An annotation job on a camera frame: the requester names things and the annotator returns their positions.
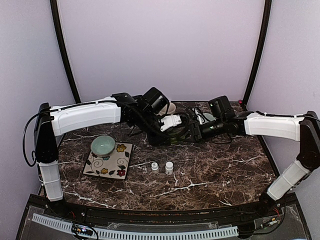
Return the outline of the green weekly pill organizer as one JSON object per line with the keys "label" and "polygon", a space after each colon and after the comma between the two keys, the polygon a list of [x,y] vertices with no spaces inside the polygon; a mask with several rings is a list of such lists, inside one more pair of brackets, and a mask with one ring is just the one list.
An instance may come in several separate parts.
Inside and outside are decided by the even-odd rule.
{"label": "green weekly pill organizer", "polygon": [[191,141],[189,139],[186,139],[185,137],[173,137],[170,138],[170,143],[172,145],[178,145],[182,143],[191,143]]}

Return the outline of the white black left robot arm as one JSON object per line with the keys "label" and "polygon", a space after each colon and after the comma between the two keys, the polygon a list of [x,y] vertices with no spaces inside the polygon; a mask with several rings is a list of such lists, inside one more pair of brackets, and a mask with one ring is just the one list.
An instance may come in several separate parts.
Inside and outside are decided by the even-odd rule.
{"label": "white black left robot arm", "polygon": [[117,93],[67,106],[50,107],[48,103],[43,103],[38,113],[31,117],[36,120],[31,157],[40,170],[47,199],[52,202],[51,210],[60,218],[67,218],[71,213],[70,206],[63,201],[56,142],[58,136],[101,124],[127,123],[147,133],[152,144],[157,145],[170,138],[166,132],[168,129],[182,122],[179,115],[158,115],[168,104],[168,99],[157,91],[137,96]]}

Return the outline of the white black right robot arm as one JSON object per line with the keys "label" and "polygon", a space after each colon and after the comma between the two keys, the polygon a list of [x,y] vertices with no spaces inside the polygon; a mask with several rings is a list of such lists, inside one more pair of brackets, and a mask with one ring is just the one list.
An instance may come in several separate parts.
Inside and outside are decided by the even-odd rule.
{"label": "white black right robot arm", "polygon": [[200,142],[222,134],[268,136],[300,143],[299,154],[284,172],[267,188],[255,213],[266,217],[281,199],[320,166],[320,120],[313,111],[300,115],[269,114],[260,111],[235,113],[228,98],[220,96],[208,102],[213,120],[201,110],[192,108],[189,131],[191,139]]}

